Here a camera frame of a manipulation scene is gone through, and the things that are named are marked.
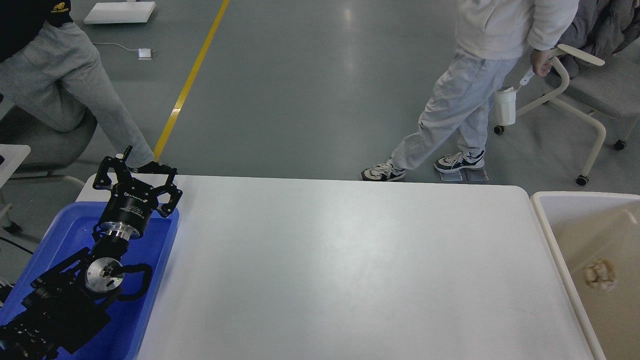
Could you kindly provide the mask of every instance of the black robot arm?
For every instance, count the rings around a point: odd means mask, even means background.
[[[126,165],[131,146],[122,159],[105,157],[93,182],[95,189],[111,192],[94,227],[93,247],[77,251],[31,283],[34,289],[22,301],[26,308],[0,326],[0,360],[55,359],[57,349],[70,354],[80,349],[111,321],[106,309],[115,301],[136,300],[149,289],[153,269],[148,264],[123,265],[129,241],[143,236],[153,210],[167,217],[182,196],[174,184],[174,169],[164,185],[154,188],[134,178]],[[109,169],[117,175],[112,184]],[[158,197],[168,193],[166,204]],[[140,289],[122,294],[125,274],[143,274]]]

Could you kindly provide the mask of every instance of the gray floor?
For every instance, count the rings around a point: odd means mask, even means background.
[[[153,147],[222,0],[156,0],[147,24],[84,25],[95,3],[74,1],[72,11],[94,42],[157,51],[153,60],[141,61],[119,47],[99,45],[117,92]],[[416,130],[433,83],[453,54],[455,7],[448,0],[232,0],[162,161],[181,174],[358,180],[363,168],[385,161]],[[639,49],[636,43],[624,56],[640,61]],[[522,59],[506,83],[516,84],[527,67]],[[518,104],[544,88],[535,79],[518,93]],[[0,113],[9,106],[2,103]],[[551,105],[518,119],[502,136],[490,134],[487,183],[520,186],[530,195],[640,193],[640,128],[617,152],[611,145],[627,124],[601,119],[607,141],[586,187],[574,180],[595,132]],[[98,130],[61,174],[86,179],[104,156],[118,151]],[[405,181],[440,182],[431,163],[455,151],[455,139],[449,139]],[[13,239],[37,246],[55,213],[77,193],[59,188],[5,186],[24,228],[24,236]],[[0,276],[15,280],[27,259],[0,243]]]

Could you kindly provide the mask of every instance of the sneaker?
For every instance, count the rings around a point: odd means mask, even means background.
[[[481,168],[484,166],[484,150],[477,156],[471,156],[469,152],[467,155],[463,152],[449,154],[438,159],[433,166],[445,174],[451,174],[461,168]]]
[[[396,168],[387,160],[386,163],[366,168],[360,173],[364,181],[396,181],[404,177],[406,169]]]
[[[165,164],[160,164],[155,161],[151,161],[150,163],[143,165],[141,167],[130,167],[129,171],[135,174],[171,174],[173,170],[172,167]]]

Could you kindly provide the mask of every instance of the yellow floor line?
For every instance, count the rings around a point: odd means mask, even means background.
[[[198,71],[200,70],[202,61],[204,60],[204,57],[207,55],[207,51],[209,50],[209,46],[211,45],[213,36],[216,34],[216,30],[218,30],[218,25],[220,25],[220,21],[222,20],[222,17],[225,14],[225,10],[227,9],[228,4],[229,4],[229,0],[224,0],[222,2],[222,6],[220,6],[220,10],[218,11],[216,20],[213,22],[213,25],[209,30],[209,34],[207,35],[207,38],[204,40],[204,44],[202,44],[202,48],[200,49],[198,58],[196,58],[196,61],[194,62],[193,67],[191,68],[189,77],[187,77],[187,81],[184,83],[184,86],[182,87],[182,91],[178,96],[178,101],[175,102],[175,106],[171,111],[169,120],[167,120],[166,125],[164,126],[164,129],[162,131],[162,134],[160,135],[160,139],[158,139],[158,143],[156,144],[156,148],[154,149],[154,155],[156,156],[156,161],[160,158],[160,155],[164,150],[164,146],[166,145],[167,140],[169,140],[171,131],[173,131],[173,126],[175,125],[176,120],[178,120],[178,115],[180,115],[180,111],[182,110],[182,105],[184,105],[184,101],[187,99],[187,95],[189,95],[189,91],[191,91],[191,85],[193,85],[193,81],[198,75]]]

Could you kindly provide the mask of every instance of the gray sweatpants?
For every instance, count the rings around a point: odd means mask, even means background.
[[[129,166],[154,159],[113,89],[98,50],[73,22],[60,28],[45,22],[32,42],[0,62],[0,94],[61,132],[76,128],[89,108],[117,151],[133,146]]]
[[[518,58],[482,59],[458,47],[418,119],[418,132],[404,138],[393,151],[394,166],[417,168],[454,131],[461,151],[483,151],[493,93],[517,62]]]

